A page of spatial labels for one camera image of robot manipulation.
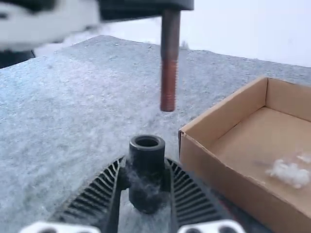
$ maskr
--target open cardboard box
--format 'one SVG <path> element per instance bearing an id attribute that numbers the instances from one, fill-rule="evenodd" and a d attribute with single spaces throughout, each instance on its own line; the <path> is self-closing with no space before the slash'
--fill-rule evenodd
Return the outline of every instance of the open cardboard box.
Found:
<path id="1" fill-rule="evenodd" d="M 311 87 L 259 78 L 184 126 L 179 149 L 186 170 L 272 231 L 311 233 L 311 183 L 294 189 L 265 173 L 311 152 Z"/>

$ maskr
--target speckled stone table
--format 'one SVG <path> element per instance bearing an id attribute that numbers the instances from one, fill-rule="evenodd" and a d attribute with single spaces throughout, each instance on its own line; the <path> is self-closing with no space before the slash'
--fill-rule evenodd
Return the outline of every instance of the speckled stone table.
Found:
<path id="1" fill-rule="evenodd" d="M 133 135 L 163 137 L 178 160 L 178 129 L 257 76 L 311 84 L 310 68 L 181 50 L 177 110 L 163 113 L 159 55 L 156 45 L 98 36 L 0 70 L 2 232 L 49 217 L 126 154 Z"/>

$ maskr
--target metal screw hole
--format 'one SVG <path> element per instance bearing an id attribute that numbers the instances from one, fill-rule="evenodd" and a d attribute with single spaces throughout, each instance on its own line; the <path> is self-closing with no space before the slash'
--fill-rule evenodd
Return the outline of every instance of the metal screw hole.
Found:
<path id="1" fill-rule="evenodd" d="M 141 147 L 155 147 L 159 144 L 156 140 L 151 138 L 138 139 L 136 143 Z"/>
<path id="2" fill-rule="evenodd" d="M 47 228 L 47 229 L 41 230 L 39 233 L 57 233 L 57 230 L 55 230 L 54 228 Z"/>
<path id="3" fill-rule="evenodd" d="M 7 19 L 8 18 L 8 14 L 5 12 L 0 12 L 0 19 Z"/>
<path id="4" fill-rule="evenodd" d="M 221 227 L 220 233 L 237 233 L 237 232 L 231 227 Z"/>
<path id="5" fill-rule="evenodd" d="M 186 233 L 201 233 L 201 231 L 196 228 L 190 228 L 186 231 Z"/>

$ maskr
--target white wall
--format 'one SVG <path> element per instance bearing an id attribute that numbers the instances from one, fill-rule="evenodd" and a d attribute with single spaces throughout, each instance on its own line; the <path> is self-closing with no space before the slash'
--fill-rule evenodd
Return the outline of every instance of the white wall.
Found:
<path id="1" fill-rule="evenodd" d="M 310 0 L 195 0 L 195 10 L 182 13 L 180 41 L 193 50 L 311 67 L 310 24 Z M 155 18 L 113 23 L 99 34 L 159 44 L 160 31 Z"/>

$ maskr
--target copper threaded rod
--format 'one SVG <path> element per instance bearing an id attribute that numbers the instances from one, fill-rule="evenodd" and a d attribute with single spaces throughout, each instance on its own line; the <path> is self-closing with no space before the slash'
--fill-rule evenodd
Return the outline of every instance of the copper threaded rod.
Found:
<path id="1" fill-rule="evenodd" d="M 161 104 L 164 112 L 175 110 L 176 75 L 179 53 L 180 11 L 165 10 L 161 32 Z"/>

